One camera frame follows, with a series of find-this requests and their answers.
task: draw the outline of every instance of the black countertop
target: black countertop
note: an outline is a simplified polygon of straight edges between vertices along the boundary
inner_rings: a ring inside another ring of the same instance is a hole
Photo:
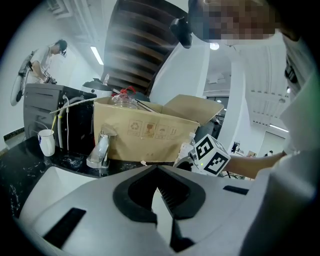
[[[12,215],[19,217],[29,194],[50,166],[99,177],[98,169],[87,166],[87,155],[56,147],[53,156],[44,156],[37,137],[29,138],[0,157],[0,186],[10,202]],[[111,160],[105,176],[143,166],[140,162]]]

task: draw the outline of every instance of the gray machine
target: gray machine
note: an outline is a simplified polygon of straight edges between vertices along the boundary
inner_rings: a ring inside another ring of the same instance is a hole
[[[45,255],[289,253],[292,242],[304,240],[301,224],[319,213],[319,153],[288,155],[254,181],[170,166],[136,168],[80,186],[31,227],[20,227]],[[157,188],[173,219],[169,244],[151,208]]]
[[[93,78],[92,81],[85,82],[82,85],[81,90],[87,93],[96,94],[98,98],[111,97],[113,93],[112,88],[103,84],[98,78]]]
[[[84,92],[57,84],[30,83],[25,87],[23,102],[23,121],[26,138],[37,136],[38,132],[51,129],[55,111],[67,103],[96,98],[93,93]],[[55,145],[63,148],[67,145],[66,115],[57,118],[53,127]],[[89,154],[94,148],[93,139],[93,104],[87,102],[72,107],[69,118],[69,150],[82,154]]]

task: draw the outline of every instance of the chrome faucet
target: chrome faucet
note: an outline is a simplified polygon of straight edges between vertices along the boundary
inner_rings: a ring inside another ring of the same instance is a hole
[[[108,151],[113,136],[117,136],[117,132],[112,126],[104,123],[99,133],[98,144],[86,159],[86,165],[94,169],[100,169],[100,174],[109,167]]]

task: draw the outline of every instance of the white shirt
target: white shirt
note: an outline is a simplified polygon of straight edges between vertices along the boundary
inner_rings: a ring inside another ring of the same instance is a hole
[[[41,47],[35,51],[30,62],[31,63],[34,63],[35,61],[39,62],[41,71],[44,74],[48,70],[51,64],[51,56],[52,54],[50,53],[49,46]],[[41,79],[35,71],[30,72],[28,74],[27,83],[40,83],[40,82],[41,82]]]
[[[307,48],[304,41],[300,38],[299,41],[292,41],[285,35],[283,35],[283,41],[286,46],[286,77],[288,81],[288,86],[290,88],[290,99],[294,101],[297,94],[301,91],[301,89],[306,85],[306,82],[311,78],[312,74],[316,71],[316,63],[310,53],[309,49]],[[301,119],[298,118],[297,109],[295,111],[290,110],[291,105],[283,112],[283,115],[280,117],[282,121],[285,119],[294,119],[296,122],[296,126],[307,126],[308,122],[304,123]],[[288,154],[292,154],[298,150],[305,150],[305,146],[299,147],[300,143],[293,143],[294,140],[290,137],[292,132],[289,129],[289,136],[285,141],[284,144],[284,152]],[[306,130],[303,131],[301,129],[300,132],[295,132],[295,136],[303,136],[303,133],[307,132]]]

